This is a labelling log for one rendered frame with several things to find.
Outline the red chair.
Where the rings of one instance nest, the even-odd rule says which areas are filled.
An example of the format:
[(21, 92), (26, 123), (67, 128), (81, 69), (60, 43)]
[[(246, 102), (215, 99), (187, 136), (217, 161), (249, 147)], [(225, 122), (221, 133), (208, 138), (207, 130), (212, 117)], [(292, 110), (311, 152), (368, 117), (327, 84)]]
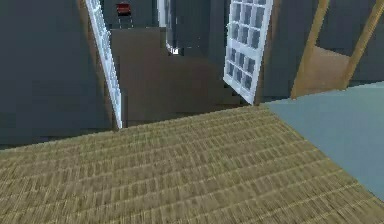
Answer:
[(116, 4), (116, 12), (119, 22), (120, 28), (132, 28), (133, 27), (133, 19), (131, 6), (129, 3), (120, 2)]

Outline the white glazed room door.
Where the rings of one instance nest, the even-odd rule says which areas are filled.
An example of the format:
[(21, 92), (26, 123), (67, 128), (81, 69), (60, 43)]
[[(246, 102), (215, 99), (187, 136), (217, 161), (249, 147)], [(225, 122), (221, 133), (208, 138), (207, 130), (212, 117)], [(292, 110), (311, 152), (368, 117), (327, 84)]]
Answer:
[(106, 28), (100, 0), (85, 0), (85, 4), (90, 18), (92, 32), (95, 37), (97, 51), (101, 59), (116, 125), (118, 129), (121, 129), (123, 126), (121, 112), (122, 95), (110, 46), (110, 32)]
[(274, 0), (231, 0), (223, 80), (253, 105)]

